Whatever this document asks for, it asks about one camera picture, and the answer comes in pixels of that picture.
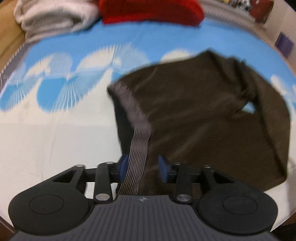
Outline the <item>dark brown corduroy pants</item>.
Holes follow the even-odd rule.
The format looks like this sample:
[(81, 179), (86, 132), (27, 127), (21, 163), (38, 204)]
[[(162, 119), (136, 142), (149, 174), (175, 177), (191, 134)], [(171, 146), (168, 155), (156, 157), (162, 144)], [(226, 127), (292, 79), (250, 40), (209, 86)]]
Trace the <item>dark brown corduroy pants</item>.
[(167, 195), (158, 157), (210, 165), (266, 191), (287, 178), (290, 113), (282, 96), (244, 62), (205, 51), (152, 65), (109, 85), (123, 154), (123, 195)]

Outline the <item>blue white patterned bed sheet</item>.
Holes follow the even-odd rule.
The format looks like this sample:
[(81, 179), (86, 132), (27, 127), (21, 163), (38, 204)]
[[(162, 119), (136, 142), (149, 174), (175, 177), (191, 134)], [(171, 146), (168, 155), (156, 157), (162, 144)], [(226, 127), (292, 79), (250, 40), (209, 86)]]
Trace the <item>blue white patterned bed sheet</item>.
[(9, 221), (14, 196), (63, 170), (118, 160), (110, 83), (206, 49), (244, 60), (281, 93), (295, 118), (295, 75), (287, 63), (261, 39), (229, 24), (97, 23), (22, 45), (1, 72), (1, 217)]

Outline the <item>red folded blanket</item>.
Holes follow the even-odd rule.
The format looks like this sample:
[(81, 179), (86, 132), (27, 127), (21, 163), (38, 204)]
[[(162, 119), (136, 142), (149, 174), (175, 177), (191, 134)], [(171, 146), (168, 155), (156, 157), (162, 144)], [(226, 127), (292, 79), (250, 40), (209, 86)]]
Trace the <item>red folded blanket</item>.
[(204, 20), (198, 1), (99, 1), (104, 24), (155, 21), (197, 26)]

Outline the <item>cream folded quilt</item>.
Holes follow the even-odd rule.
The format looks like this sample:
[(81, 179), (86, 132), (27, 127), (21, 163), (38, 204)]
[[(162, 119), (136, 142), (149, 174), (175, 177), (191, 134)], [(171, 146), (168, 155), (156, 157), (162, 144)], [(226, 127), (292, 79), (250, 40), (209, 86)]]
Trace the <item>cream folded quilt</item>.
[(27, 42), (85, 30), (99, 16), (98, 1), (17, 1), (14, 9)]

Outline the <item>purple bag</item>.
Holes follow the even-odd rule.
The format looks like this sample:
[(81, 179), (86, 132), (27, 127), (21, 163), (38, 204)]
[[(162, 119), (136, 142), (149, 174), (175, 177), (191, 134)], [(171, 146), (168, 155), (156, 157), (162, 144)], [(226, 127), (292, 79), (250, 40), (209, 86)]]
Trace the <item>purple bag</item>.
[(280, 32), (275, 42), (275, 46), (285, 58), (288, 58), (290, 56), (294, 45), (295, 45), (294, 42), (288, 36), (286, 36), (283, 32)]

